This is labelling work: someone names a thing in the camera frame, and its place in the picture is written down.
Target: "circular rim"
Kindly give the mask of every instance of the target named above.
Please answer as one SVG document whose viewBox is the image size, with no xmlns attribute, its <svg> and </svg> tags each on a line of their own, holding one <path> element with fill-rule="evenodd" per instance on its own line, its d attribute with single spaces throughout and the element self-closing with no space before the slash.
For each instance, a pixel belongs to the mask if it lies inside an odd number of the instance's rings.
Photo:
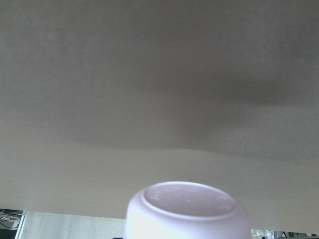
<svg viewBox="0 0 319 239">
<path fill-rule="evenodd" d="M 179 214 L 179 213 L 174 213 L 174 212 L 170 212 L 170 211 L 166 211 L 164 209 L 158 208 L 156 206 L 154 206 L 153 204 L 151 204 L 145 197 L 145 193 L 147 191 L 147 189 L 149 189 L 150 187 L 154 187 L 154 186 L 159 186 L 159 185 L 168 185 L 168 184 L 182 184 L 182 185 L 196 185 L 196 186 L 200 186 L 200 187 L 205 187 L 207 189 L 211 189 L 215 192 L 221 193 L 226 195 L 227 197 L 229 197 L 233 202 L 234 202 L 234 209 L 228 213 L 225 214 L 221 214 L 221 215 L 217 215 L 217 216 L 191 216 L 191 215 L 185 215 L 185 214 Z M 231 197 L 229 194 L 225 193 L 224 191 L 218 189 L 218 188 L 214 188 L 205 184 L 200 184 L 200 183 L 193 183 L 193 182 L 184 182 L 184 181 L 169 181 L 169 182 L 162 182 L 162 183 L 156 183 L 153 184 L 149 187 L 146 187 L 144 189 L 141 190 L 141 194 L 140 194 L 141 200 L 142 202 L 149 208 L 151 208 L 153 211 L 166 215 L 166 216 L 170 216 L 170 217 L 174 217 L 174 218 L 179 218 L 179 219 L 185 219 L 185 220 L 196 220 L 196 221 L 203 221 L 203 220 L 217 220 L 217 219 L 222 219 L 222 218 L 226 218 L 231 216 L 232 214 L 234 214 L 237 211 L 238 208 L 238 203 L 236 202 L 235 199 L 233 199 L 233 197 Z"/>
</svg>

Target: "upside-down cup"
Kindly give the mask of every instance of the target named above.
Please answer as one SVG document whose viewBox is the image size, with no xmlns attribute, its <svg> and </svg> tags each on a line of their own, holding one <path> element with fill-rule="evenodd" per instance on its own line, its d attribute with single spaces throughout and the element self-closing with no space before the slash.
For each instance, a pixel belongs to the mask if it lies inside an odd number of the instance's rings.
<svg viewBox="0 0 319 239">
<path fill-rule="evenodd" d="M 130 200 L 124 239 L 251 238 L 244 206 L 227 193 L 198 183 L 164 182 Z"/>
</svg>

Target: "white floor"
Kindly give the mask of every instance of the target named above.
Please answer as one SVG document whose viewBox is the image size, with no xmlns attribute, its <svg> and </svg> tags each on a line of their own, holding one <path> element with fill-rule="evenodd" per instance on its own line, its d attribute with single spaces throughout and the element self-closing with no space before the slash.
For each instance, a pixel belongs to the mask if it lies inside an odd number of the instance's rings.
<svg viewBox="0 0 319 239">
<path fill-rule="evenodd" d="M 28 211 L 21 239 L 121 238 L 124 222 L 124 219 Z"/>
</svg>

